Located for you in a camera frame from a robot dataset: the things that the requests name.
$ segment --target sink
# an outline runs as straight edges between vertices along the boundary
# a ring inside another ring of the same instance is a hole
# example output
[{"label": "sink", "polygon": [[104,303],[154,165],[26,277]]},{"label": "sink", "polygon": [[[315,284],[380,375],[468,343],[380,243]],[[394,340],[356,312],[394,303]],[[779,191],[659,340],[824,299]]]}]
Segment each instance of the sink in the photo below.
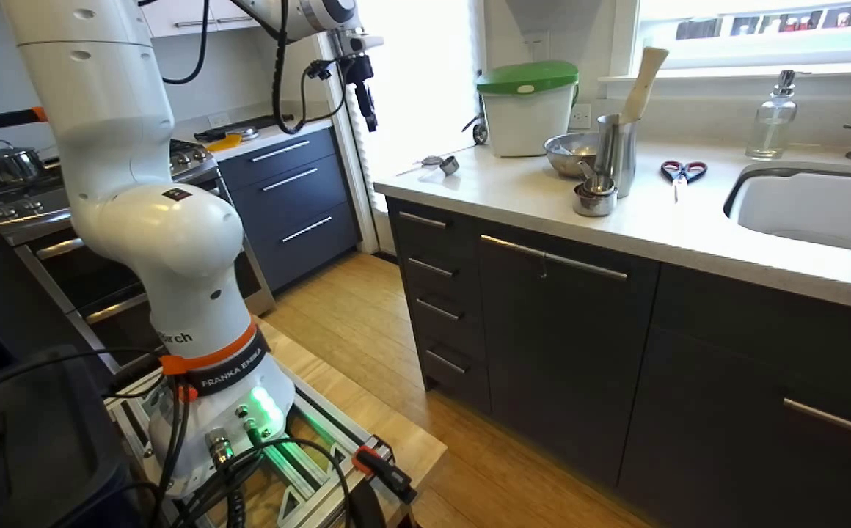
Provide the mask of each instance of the sink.
[{"label": "sink", "polygon": [[726,216],[751,231],[851,250],[851,165],[748,165]]}]

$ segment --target box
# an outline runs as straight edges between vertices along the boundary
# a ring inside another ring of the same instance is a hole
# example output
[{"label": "box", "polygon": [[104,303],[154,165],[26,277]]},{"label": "box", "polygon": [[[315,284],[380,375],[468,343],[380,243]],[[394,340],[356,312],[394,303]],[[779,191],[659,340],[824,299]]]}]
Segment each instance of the box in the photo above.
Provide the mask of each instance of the box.
[{"label": "box", "polygon": [[527,61],[494,67],[475,79],[488,145],[496,156],[544,156],[572,114],[579,67],[569,61]]}]

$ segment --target wooden floor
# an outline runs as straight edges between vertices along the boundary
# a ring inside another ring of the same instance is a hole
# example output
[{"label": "wooden floor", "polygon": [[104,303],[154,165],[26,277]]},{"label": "wooden floor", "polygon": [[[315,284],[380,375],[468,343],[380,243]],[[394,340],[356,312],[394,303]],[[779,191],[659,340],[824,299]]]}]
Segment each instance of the wooden floor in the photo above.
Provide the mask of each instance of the wooden floor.
[{"label": "wooden floor", "polygon": [[416,501],[427,528],[647,526],[528,444],[422,391],[397,263],[349,256],[283,293],[267,319],[450,445]]}]

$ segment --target pot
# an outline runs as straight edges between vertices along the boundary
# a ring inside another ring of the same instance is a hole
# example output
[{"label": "pot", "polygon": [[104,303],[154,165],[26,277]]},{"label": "pot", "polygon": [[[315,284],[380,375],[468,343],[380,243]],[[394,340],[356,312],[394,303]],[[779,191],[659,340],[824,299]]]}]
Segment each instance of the pot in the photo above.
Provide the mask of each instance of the pot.
[{"label": "pot", "polygon": [[0,184],[26,184],[44,174],[36,150],[0,140]]}]

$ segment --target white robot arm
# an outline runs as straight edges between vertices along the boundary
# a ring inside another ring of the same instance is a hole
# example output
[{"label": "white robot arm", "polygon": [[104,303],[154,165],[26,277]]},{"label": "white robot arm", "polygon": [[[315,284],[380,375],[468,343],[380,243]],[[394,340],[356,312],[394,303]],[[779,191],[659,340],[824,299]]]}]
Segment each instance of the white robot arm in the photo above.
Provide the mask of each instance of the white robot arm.
[{"label": "white robot arm", "polygon": [[[287,40],[356,20],[353,0],[242,5],[270,29],[284,26]],[[195,387],[171,479],[171,497],[189,497],[211,472],[207,435],[221,428],[229,444],[248,445],[235,416],[245,403],[262,407],[259,428],[270,438],[284,432],[295,406],[295,384],[267,354],[235,284],[242,216],[229,202],[171,180],[174,114],[136,0],[4,0],[4,11],[50,114],[76,231],[95,252],[136,269],[169,348],[161,367]],[[158,458],[174,428],[164,400],[149,432]]]}]

